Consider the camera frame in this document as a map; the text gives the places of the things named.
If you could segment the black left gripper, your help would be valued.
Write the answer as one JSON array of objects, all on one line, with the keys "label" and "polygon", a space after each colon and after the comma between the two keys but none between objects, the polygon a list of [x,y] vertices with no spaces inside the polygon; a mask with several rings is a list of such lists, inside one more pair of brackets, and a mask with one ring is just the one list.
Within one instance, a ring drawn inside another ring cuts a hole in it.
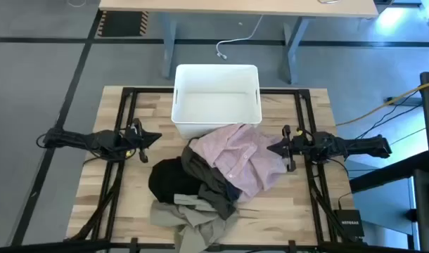
[{"label": "black left gripper", "polygon": [[125,128],[124,135],[130,145],[138,151],[139,158],[143,163],[148,162],[145,148],[149,148],[162,136],[161,133],[144,131],[139,118],[132,120],[132,123]]}]

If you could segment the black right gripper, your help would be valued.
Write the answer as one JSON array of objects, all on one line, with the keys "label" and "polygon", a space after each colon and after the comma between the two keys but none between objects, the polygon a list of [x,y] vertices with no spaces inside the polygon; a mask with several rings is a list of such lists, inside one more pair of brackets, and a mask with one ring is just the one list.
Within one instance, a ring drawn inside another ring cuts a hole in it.
[{"label": "black right gripper", "polygon": [[296,135],[290,137],[289,125],[283,127],[283,138],[275,144],[268,146],[268,150],[282,157],[286,162],[287,171],[295,171],[296,163],[293,159],[294,153],[302,154],[306,142],[306,131],[301,128],[296,129]]}]

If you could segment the pink button-up shirt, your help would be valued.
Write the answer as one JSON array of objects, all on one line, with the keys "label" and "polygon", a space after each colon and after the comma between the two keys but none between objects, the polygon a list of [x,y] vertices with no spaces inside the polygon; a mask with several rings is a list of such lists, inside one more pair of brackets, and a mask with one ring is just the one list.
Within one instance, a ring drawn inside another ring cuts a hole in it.
[{"label": "pink button-up shirt", "polygon": [[267,149],[279,141],[251,124],[230,124],[193,139],[189,147],[242,191],[239,202],[249,202],[287,172],[281,156]]}]

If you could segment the large black garment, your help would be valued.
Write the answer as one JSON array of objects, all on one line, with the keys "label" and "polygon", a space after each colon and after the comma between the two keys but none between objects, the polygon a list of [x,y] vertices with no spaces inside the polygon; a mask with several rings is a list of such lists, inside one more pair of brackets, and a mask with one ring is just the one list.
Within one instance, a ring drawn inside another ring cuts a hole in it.
[{"label": "large black garment", "polygon": [[184,171],[181,158],[162,160],[152,168],[148,187],[159,202],[174,204],[174,195],[197,195],[202,181]]}]

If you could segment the dark olive shirt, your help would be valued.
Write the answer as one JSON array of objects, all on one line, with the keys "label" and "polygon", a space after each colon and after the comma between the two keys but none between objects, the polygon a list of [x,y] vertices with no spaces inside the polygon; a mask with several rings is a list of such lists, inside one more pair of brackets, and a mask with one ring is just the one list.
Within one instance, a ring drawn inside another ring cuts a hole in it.
[{"label": "dark olive shirt", "polygon": [[184,171],[202,181],[198,197],[207,201],[223,220],[227,220],[236,211],[236,201],[230,201],[226,194],[226,182],[223,174],[216,167],[211,167],[187,143],[181,154]]}]

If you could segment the white plastic laundry basket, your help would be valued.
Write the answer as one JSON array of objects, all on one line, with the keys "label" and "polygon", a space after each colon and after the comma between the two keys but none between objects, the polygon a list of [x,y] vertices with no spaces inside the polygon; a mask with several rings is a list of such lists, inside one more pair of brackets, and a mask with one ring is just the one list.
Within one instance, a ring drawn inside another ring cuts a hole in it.
[{"label": "white plastic laundry basket", "polygon": [[171,120],[183,139],[230,124],[262,121],[255,65],[181,64],[174,79]]}]

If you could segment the khaki grey garment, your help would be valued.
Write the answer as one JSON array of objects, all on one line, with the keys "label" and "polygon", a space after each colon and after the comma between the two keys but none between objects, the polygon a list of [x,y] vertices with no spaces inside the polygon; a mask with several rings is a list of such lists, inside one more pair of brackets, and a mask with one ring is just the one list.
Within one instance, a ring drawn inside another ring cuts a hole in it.
[{"label": "khaki grey garment", "polygon": [[238,220],[235,211],[223,219],[211,204],[195,195],[176,194],[176,204],[157,200],[150,209],[151,224],[174,229],[178,253],[202,253],[230,231]]}]

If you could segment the black diagonal support beam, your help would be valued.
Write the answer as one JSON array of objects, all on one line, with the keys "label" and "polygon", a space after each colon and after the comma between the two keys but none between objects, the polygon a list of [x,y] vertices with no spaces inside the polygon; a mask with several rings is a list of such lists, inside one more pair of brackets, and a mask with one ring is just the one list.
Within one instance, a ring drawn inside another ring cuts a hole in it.
[{"label": "black diagonal support beam", "polygon": [[350,180],[350,188],[352,193],[377,188],[386,183],[410,178],[415,174],[416,170],[429,171],[428,151],[356,177]]}]

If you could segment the black mat hazard-striped edges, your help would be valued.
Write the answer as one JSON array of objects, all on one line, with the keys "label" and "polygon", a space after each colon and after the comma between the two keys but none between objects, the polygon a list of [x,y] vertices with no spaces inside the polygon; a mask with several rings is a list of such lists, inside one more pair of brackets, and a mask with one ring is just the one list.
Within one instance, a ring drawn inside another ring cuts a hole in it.
[{"label": "black mat hazard-striped edges", "polygon": [[97,35],[100,37],[142,37],[148,25],[147,11],[103,11]]}]

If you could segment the grey power strip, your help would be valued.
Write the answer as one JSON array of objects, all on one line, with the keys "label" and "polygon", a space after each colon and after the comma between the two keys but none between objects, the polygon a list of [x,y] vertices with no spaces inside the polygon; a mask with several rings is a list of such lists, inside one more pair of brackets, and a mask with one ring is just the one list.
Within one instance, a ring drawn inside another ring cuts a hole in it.
[{"label": "grey power strip", "polygon": [[385,103],[387,103],[389,106],[408,106],[408,107],[415,107],[417,105],[422,105],[423,101],[422,98],[417,97],[402,97],[396,101],[394,101],[395,97],[387,97],[385,99]]}]

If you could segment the wooden desk grey legs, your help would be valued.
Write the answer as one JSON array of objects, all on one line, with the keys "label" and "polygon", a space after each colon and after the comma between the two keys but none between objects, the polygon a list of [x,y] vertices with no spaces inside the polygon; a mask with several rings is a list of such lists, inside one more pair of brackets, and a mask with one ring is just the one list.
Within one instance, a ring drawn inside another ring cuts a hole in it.
[{"label": "wooden desk grey legs", "polygon": [[164,59],[162,76],[172,74],[172,58],[177,25],[170,13],[240,13],[256,15],[290,15],[297,18],[293,27],[283,25],[288,83],[297,82],[295,52],[309,21],[315,17],[375,18],[378,11],[374,0],[101,0],[101,11],[149,11],[162,18]]}]

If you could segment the black metal table frame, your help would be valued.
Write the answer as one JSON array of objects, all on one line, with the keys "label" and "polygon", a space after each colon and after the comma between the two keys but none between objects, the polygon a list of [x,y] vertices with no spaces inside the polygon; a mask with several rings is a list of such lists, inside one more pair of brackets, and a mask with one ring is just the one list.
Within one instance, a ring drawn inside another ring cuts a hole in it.
[{"label": "black metal table frame", "polygon": [[[308,131],[335,131],[330,101],[324,89],[262,89],[261,130],[279,135],[284,125]],[[114,247],[130,246],[137,239],[138,250],[171,249],[172,228],[150,223],[154,199],[148,189],[152,166],[181,154],[185,140],[171,121],[173,88],[107,86],[98,108],[95,130],[125,127],[139,118],[143,127],[161,133],[146,152],[148,162],[132,157],[122,164],[94,160],[84,165],[66,235],[76,235],[90,219],[99,202],[118,185],[102,217],[88,234],[91,241],[108,240]],[[270,190],[239,206],[237,223],[211,252],[227,250],[313,251],[325,246],[341,248],[341,239],[324,211],[310,195],[317,186],[333,208],[354,206],[348,177],[338,162],[314,166],[295,156],[297,168],[282,175]]]}]

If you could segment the black Netgear network switch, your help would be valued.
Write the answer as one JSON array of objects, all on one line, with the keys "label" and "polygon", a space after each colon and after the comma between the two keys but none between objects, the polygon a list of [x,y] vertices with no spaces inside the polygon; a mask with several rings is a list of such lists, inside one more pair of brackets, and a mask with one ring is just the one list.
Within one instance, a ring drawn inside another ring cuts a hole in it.
[{"label": "black Netgear network switch", "polygon": [[334,211],[344,231],[351,237],[363,238],[364,229],[361,216],[356,209],[337,209]]}]

